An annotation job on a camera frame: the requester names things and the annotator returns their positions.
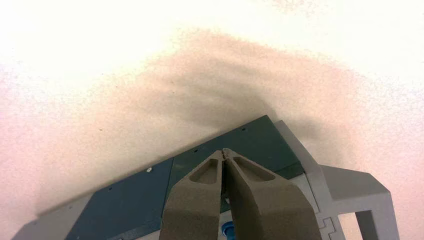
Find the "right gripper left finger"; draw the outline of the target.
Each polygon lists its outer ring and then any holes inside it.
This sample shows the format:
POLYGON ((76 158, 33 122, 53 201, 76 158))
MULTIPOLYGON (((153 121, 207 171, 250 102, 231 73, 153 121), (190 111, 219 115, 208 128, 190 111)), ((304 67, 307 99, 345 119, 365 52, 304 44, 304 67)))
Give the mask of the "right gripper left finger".
POLYGON ((218 238, 224 160, 222 151, 215 151, 171 188, 159 239, 218 238))

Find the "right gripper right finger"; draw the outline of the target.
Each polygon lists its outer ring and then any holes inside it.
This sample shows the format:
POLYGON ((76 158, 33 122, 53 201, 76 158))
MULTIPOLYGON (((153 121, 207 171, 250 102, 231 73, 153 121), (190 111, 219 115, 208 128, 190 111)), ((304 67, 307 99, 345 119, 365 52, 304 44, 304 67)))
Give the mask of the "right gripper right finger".
POLYGON ((225 188, 238 240, 320 240, 312 205, 291 181, 225 148, 225 188))

